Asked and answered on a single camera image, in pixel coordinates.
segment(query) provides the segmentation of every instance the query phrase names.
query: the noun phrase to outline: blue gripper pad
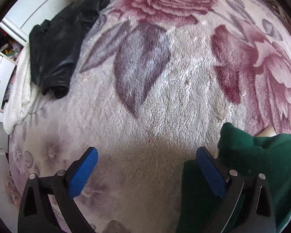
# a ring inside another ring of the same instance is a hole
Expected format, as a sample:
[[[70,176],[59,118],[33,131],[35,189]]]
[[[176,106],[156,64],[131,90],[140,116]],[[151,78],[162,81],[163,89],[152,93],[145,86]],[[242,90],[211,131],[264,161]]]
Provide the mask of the blue gripper pad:
[[[216,196],[223,198],[226,195],[226,183],[203,150],[206,150],[206,148],[200,147],[196,151],[197,164],[210,185],[212,192]]]
[[[75,175],[70,179],[68,193],[70,198],[79,196],[85,186],[89,176],[91,175],[94,167],[98,163],[98,151],[96,148],[92,147],[92,150],[79,166]]]

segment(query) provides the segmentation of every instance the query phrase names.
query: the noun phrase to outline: green fabric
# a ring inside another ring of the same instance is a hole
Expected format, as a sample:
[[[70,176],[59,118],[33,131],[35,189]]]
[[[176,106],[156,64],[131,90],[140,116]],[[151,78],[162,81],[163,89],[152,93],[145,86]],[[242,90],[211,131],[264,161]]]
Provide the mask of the green fabric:
[[[218,144],[219,158],[243,176],[266,175],[280,232],[291,218],[291,135],[252,137],[225,123]],[[200,232],[220,199],[214,196],[195,160],[184,164],[181,215],[177,233]]]

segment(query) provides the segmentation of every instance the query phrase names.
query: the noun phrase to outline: black garment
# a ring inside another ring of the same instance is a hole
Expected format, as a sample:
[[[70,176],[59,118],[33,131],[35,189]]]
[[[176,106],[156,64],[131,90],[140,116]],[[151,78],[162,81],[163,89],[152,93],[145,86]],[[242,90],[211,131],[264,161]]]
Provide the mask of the black garment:
[[[79,0],[71,3],[51,21],[33,27],[29,35],[31,81],[45,95],[57,99],[69,91],[71,76],[86,33],[110,0]]]

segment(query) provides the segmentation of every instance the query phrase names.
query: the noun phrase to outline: floral blanket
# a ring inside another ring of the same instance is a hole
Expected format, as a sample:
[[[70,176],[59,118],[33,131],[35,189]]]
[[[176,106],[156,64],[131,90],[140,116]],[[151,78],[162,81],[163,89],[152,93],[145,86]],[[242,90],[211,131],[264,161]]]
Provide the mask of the floral blanket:
[[[94,146],[98,165],[75,198],[93,228],[175,232],[183,163],[199,146],[215,155],[225,122],[291,133],[291,36],[268,7],[111,0],[68,95],[39,95],[15,126],[11,174],[22,193],[30,173],[53,175]]]

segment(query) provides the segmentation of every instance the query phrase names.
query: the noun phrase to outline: silver bolt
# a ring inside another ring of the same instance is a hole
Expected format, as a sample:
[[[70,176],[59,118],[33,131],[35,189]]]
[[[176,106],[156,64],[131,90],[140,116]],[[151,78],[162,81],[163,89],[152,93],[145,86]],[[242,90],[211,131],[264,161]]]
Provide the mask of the silver bolt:
[[[235,171],[235,170],[230,170],[230,175],[232,175],[232,176],[237,176],[237,171]]]
[[[35,177],[36,177],[35,173],[32,173],[32,174],[29,175],[29,179],[31,179],[31,180],[33,180]]]
[[[57,174],[58,176],[63,176],[65,173],[66,173],[65,170],[59,170],[56,174]]]
[[[265,180],[266,177],[265,177],[264,174],[260,173],[260,174],[259,174],[259,178]]]

